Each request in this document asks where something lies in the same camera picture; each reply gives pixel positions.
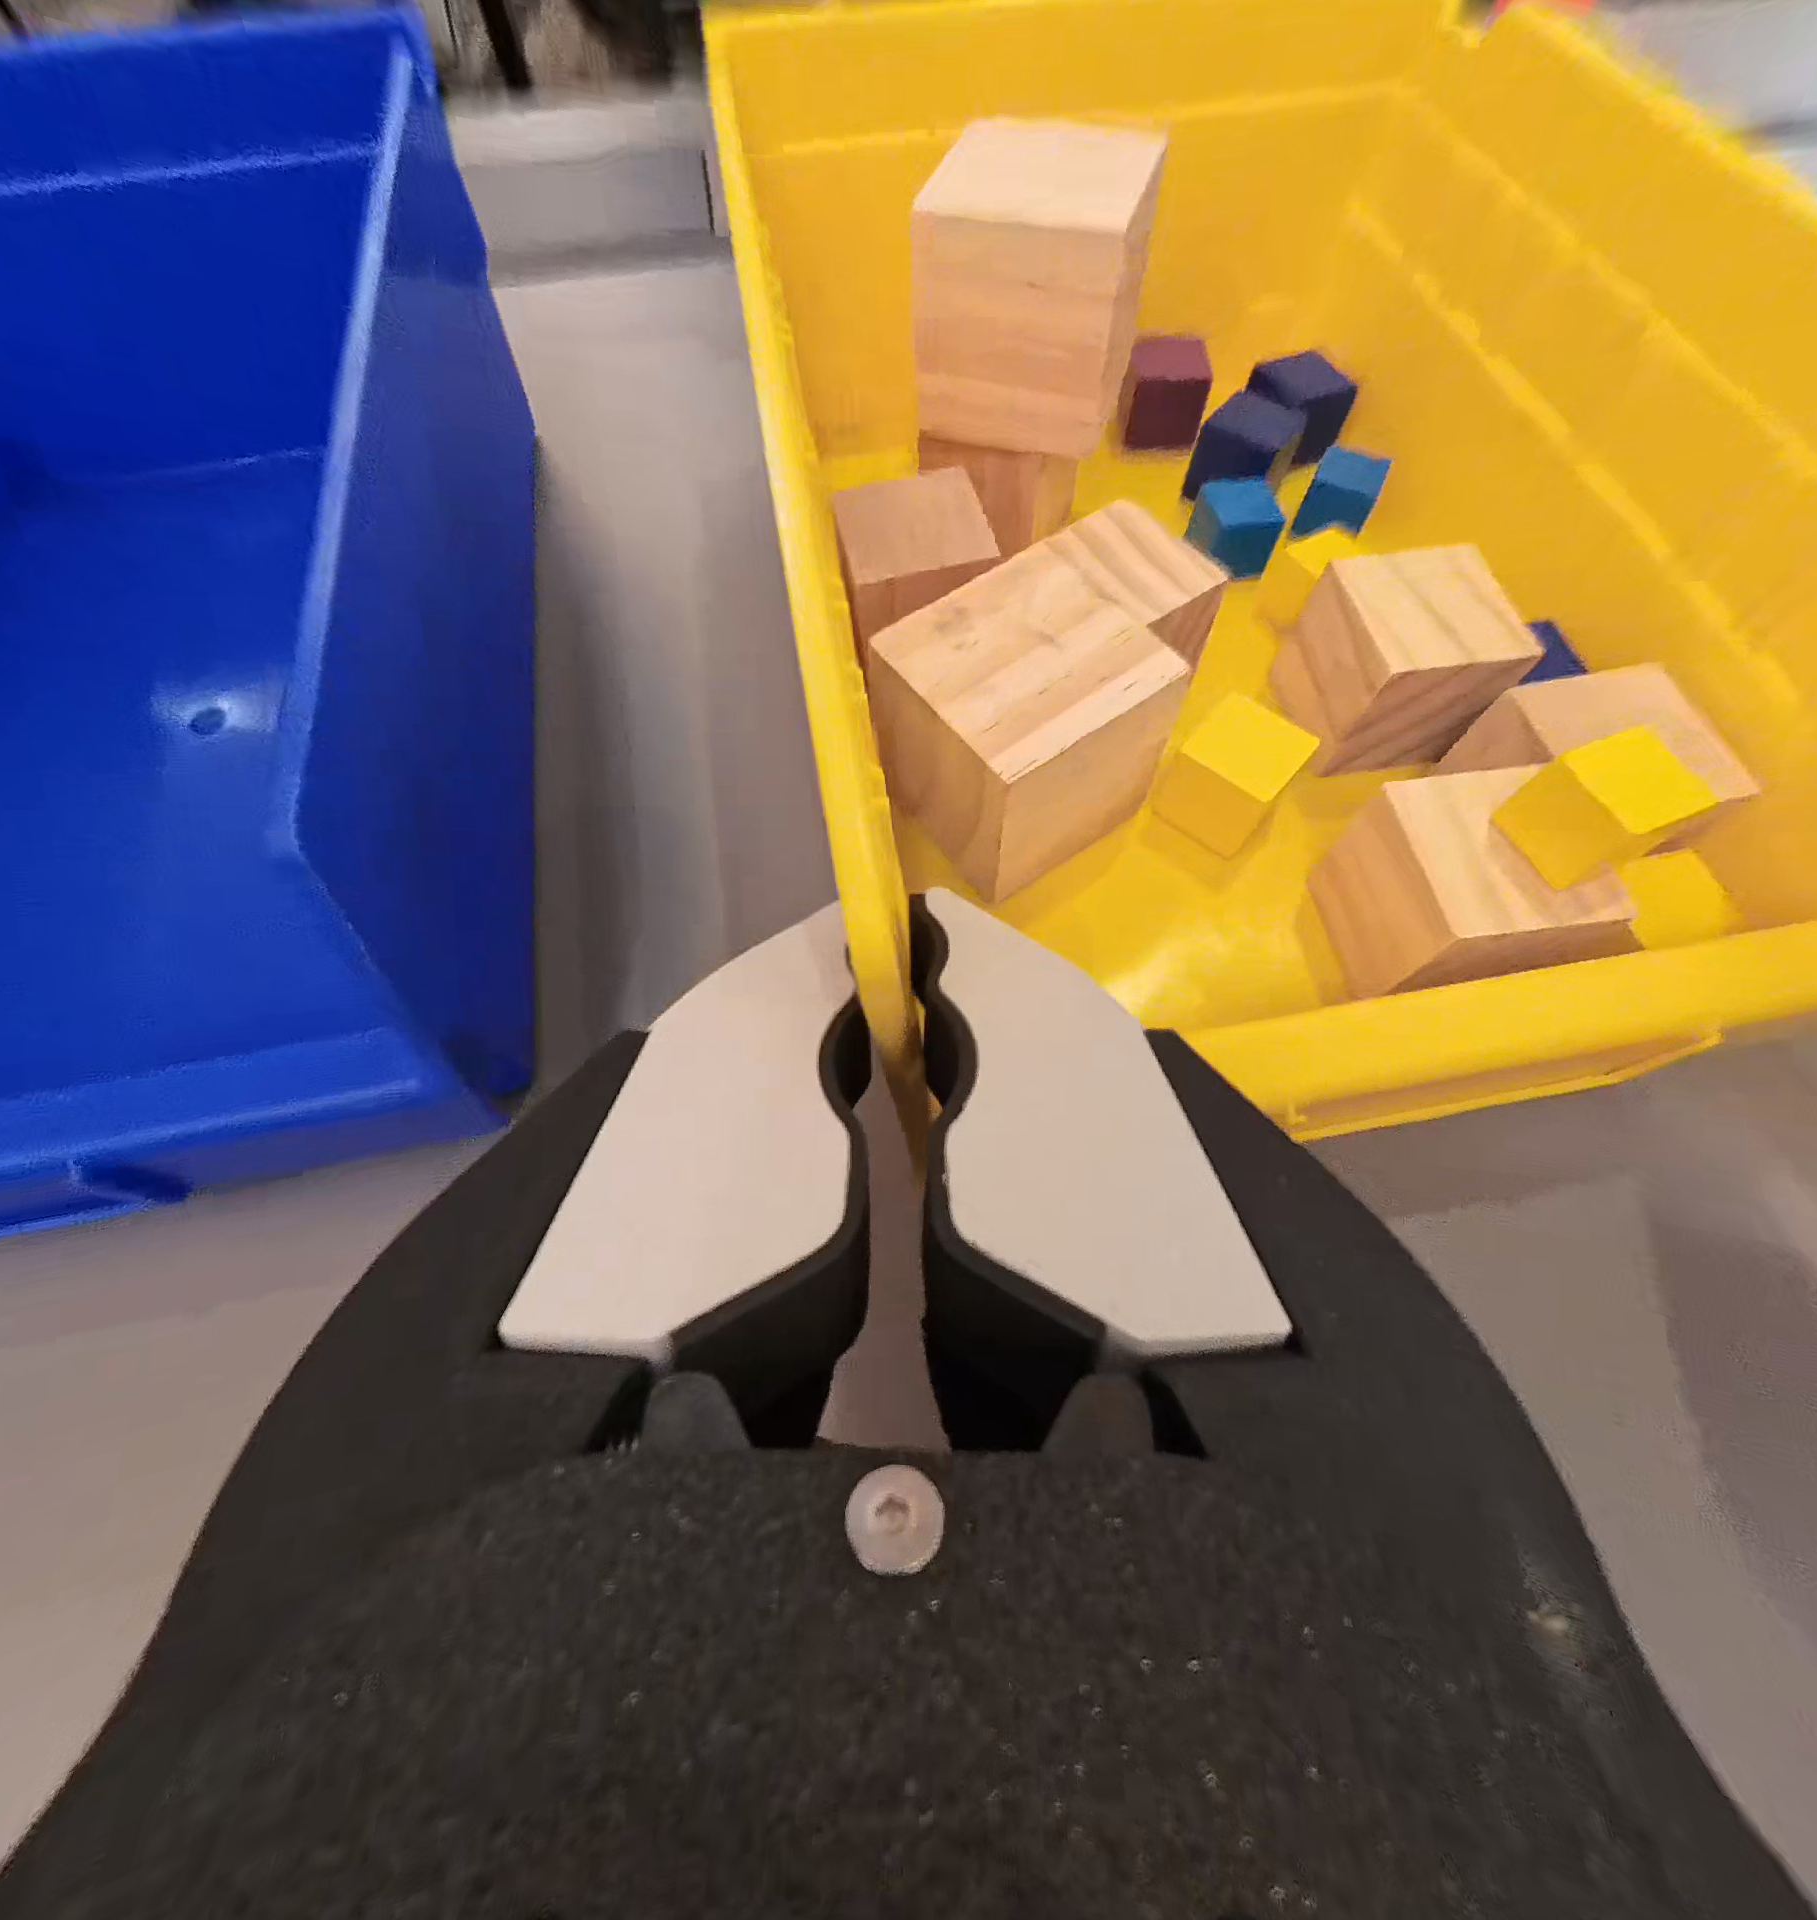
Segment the yellow plastic bin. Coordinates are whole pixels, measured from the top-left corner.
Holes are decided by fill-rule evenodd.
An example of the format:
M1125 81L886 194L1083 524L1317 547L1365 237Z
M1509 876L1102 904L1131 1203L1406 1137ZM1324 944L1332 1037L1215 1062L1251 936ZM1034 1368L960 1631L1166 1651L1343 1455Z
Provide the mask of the yellow plastic bin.
M717 6L711 110L855 984L925 1107L910 894L829 492L916 438L914 197L963 128L1169 131L1154 330L1316 347L1393 459L1381 545L1471 540L1591 665L1665 664L1761 798L1705 837L1731 938L1353 1002L1305 878L1378 777L1211 858L1137 817L1000 907L1296 1138L1584 1091L1817 1026L1817 197L1565 12Z

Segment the blue plastic bin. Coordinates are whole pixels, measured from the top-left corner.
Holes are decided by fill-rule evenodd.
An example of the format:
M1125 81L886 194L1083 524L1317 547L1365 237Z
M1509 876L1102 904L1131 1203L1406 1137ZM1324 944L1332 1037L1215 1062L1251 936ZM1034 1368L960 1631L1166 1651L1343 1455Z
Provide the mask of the blue plastic bin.
M536 467L416 12L0 41L0 1237L533 1084Z

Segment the pile of wooden coloured cubes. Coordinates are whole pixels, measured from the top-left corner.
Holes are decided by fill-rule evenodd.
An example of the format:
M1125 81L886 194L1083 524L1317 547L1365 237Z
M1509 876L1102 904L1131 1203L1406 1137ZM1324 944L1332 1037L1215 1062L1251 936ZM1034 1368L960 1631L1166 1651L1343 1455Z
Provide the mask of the pile of wooden coloured cubes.
M1657 664L1527 615L1461 511L1354 438L1353 349L1137 326L1166 131L980 119L910 212L922 467L834 496L892 799L986 904L1149 813L1305 870L1350 1001L1735 924L1708 830L1762 783Z

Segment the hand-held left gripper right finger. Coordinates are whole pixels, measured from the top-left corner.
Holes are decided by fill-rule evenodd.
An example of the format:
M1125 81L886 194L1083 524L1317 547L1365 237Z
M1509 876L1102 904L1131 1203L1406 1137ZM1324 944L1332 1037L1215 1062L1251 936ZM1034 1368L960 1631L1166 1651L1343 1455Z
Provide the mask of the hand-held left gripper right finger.
M965 897L917 898L924 1347L948 1440L1037 1450L1083 1379L1294 1331L1149 1029Z

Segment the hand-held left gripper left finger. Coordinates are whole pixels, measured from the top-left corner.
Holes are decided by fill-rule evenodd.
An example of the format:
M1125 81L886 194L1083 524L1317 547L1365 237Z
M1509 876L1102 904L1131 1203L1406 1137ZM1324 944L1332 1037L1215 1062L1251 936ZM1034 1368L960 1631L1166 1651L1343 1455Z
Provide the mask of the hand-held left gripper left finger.
M811 1448L871 1303L870 1084L829 904L647 1028L498 1317L501 1347L707 1375L754 1444Z

